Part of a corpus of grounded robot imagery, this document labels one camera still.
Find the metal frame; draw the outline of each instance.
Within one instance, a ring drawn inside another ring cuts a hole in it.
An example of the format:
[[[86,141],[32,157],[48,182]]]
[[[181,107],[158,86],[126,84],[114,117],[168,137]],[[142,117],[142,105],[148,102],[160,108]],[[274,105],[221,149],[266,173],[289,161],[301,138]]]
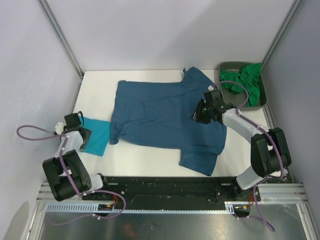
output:
[[[308,197],[303,184],[297,183],[263,183],[259,185],[261,205],[297,205],[305,235],[308,240],[320,239],[317,226],[311,213]],[[111,204],[112,201],[87,201],[74,196],[63,202],[57,202],[47,182],[42,183],[37,196],[32,218],[28,224],[28,231],[23,240],[37,240],[41,233],[46,212],[63,213],[94,213],[97,212],[98,204]],[[247,205],[248,202],[224,202],[225,210],[210,211],[169,211],[169,210],[127,210],[124,214],[234,214],[233,205]]]
[[[269,47],[268,51],[266,52],[266,55],[264,56],[264,58],[261,62],[262,63],[261,71],[263,71],[264,68],[266,67],[266,65],[268,64],[268,61],[270,60],[271,56],[274,54],[278,44],[280,43],[282,37],[284,36],[285,32],[287,31],[288,27],[290,26],[290,23],[292,22],[292,20],[296,16],[296,13],[300,9],[300,7],[302,6],[302,3],[304,3],[304,1],[305,0],[294,0],[294,2],[292,3],[288,13],[286,14],[278,32],[276,33],[276,35],[271,43],[271,46]]]
[[[61,46],[62,46],[65,54],[69,58],[76,73],[78,74],[79,78],[82,79],[84,77],[84,72],[81,70],[81,67],[80,67],[70,45],[68,44],[68,41],[67,41],[66,37],[64,36],[52,10],[50,9],[48,2],[46,0],[37,0],[37,1],[40,5],[40,8],[42,9],[44,15],[46,16],[49,24],[51,25],[55,35],[57,36],[59,42],[61,43]]]
[[[75,95],[74,95],[74,98],[73,98],[73,101],[72,101],[72,105],[71,105],[71,108],[70,108],[70,113],[71,114],[75,110],[75,106],[76,106],[76,102],[77,102],[77,99],[78,99],[78,96],[79,96],[81,85],[82,85],[82,78],[80,78],[78,86],[76,87]]]

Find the white table surface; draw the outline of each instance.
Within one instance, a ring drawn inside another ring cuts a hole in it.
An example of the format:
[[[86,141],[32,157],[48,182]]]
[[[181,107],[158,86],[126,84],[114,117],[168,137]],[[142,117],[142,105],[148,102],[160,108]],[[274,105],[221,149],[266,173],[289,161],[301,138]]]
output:
[[[218,79],[216,70],[202,71],[211,80]],[[180,82],[182,77],[181,70],[87,71],[74,112],[82,111],[87,118],[110,121],[118,81],[171,83]],[[262,109],[243,114],[261,125],[267,125]],[[120,139],[116,145],[108,144],[102,157],[83,152],[79,155],[89,174],[204,177],[201,173],[179,166],[179,149],[139,146]],[[248,166],[250,166],[250,144],[228,127],[225,148],[217,158],[212,176],[237,176]]]

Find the white wall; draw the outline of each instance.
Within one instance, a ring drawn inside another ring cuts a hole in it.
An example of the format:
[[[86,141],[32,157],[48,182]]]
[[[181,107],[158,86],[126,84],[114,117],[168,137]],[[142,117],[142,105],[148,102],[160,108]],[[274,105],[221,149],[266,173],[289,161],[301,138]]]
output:
[[[263,60],[293,0],[48,0],[83,70]]]
[[[0,239],[17,240],[45,179],[42,161],[58,140],[21,140],[16,128],[53,130],[79,80],[36,0],[1,1],[0,35]]]
[[[304,183],[320,226],[320,1],[306,0],[264,71],[276,125],[289,145],[293,176]]]

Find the blue t-shirt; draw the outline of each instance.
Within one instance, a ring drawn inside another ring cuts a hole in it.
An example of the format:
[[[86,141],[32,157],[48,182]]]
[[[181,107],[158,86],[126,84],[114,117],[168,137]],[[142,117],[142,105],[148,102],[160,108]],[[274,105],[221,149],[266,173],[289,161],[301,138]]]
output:
[[[119,81],[110,124],[110,144],[181,149],[179,165],[211,176],[225,147],[227,129],[191,120],[212,81],[199,69],[183,70],[181,82]]]

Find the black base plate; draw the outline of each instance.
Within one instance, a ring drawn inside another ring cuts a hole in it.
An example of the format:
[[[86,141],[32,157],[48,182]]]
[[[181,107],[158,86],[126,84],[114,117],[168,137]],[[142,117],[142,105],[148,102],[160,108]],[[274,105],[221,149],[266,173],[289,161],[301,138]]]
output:
[[[104,189],[122,195],[127,210],[206,211],[225,210],[225,202],[248,202],[252,189],[235,193],[235,177],[111,177]],[[257,200],[260,201],[259,189]],[[113,195],[93,193],[88,201],[113,201]],[[116,209],[123,204],[118,197]]]

